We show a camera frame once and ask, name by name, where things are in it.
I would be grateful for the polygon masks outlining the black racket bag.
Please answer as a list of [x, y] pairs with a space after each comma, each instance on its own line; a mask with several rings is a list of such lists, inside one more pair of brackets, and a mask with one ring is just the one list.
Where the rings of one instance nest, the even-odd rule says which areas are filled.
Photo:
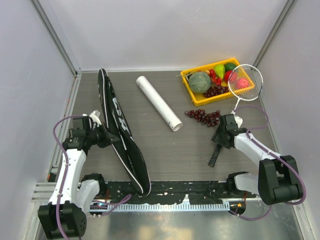
[[147, 165], [142, 152], [134, 141], [111, 79], [103, 68], [98, 71], [97, 85], [106, 128], [119, 138], [111, 146], [131, 180], [136, 193], [141, 197], [146, 197], [150, 194], [152, 187]]

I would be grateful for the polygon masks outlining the yellow plastic tray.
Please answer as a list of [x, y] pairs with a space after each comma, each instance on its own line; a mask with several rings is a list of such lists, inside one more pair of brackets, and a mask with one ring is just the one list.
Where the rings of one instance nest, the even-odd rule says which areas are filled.
[[[232, 73], [233, 69], [239, 65], [236, 58], [229, 58], [181, 71], [182, 83], [185, 85], [193, 104], [199, 107], [231, 98], [234, 94], [252, 93], [256, 84], [249, 69], [241, 66], [235, 73]], [[211, 79], [211, 86], [205, 93], [195, 93], [190, 88], [189, 79], [198, 72], [206, 73]]]

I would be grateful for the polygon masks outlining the badminton racket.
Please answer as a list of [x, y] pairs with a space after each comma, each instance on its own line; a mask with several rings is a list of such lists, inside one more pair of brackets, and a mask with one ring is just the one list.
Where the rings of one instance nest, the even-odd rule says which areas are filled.
[[234, 109], [230, 114], [219, 117], [218, 127], [211, 140], [215, 143], [214, 152], [208, 166], [214, 167], [222, 148], [230, 149], [235, 146], [234, 137], [245, 132], [241, 127], [243, 120], [236, 115], [240, 101], [250, 102], [256, 100], [263, 87], [263, 76], [254, 66], [241, 64], [231, 71], [228, 78], [229, 91], [237, 98]]

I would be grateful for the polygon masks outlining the white shuttlecock tube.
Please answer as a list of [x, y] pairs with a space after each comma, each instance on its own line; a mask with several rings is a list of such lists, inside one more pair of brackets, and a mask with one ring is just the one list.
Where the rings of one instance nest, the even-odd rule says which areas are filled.
[[148, 98], [157, 112], [161, 115], [163, 120], [167, 123], [169, 128], [173, 132], [177, 132], [183, 126], [182, 121], [166, 103], [166, 101], [160, 96], [152, 84], [147, 80], [145, 76], [140, 76], [136, 80], [136, 84]]

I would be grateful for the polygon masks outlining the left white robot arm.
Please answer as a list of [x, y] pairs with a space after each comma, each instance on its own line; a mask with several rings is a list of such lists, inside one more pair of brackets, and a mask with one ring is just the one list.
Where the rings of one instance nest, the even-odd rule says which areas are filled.
[[93, 173], [80, 179], [91, 146], [105, 148], [118, 140], [100, 113], [71, 116], [72, 128], [63, 142], [62, 162], [55, 189], [46, 205], [38, 210], [38, 218], [49, 240], [81, 238], [87, 228], [87, 215], [94, 198], [102, 199], [107, 186], [101, 174]]

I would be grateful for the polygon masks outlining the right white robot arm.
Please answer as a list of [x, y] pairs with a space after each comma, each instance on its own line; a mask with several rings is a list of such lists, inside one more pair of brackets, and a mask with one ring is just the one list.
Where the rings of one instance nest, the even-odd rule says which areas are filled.
[[208, 165], [214, 167], [221, 149], [235, 148], [244, 153], [258, 167], [258, 174], [238, 172], [230, 175], [227, 193], [238, 197], [244, 191], [260, 196], [266, 205], [304, 200], [305, 187], [299, 176], [297, 163], [291, 155], [281, 155], [258, 141], [244, 127], [239, 127], [234, 114], [219, 117], [218, 127], [211, 139], [215, 149]]

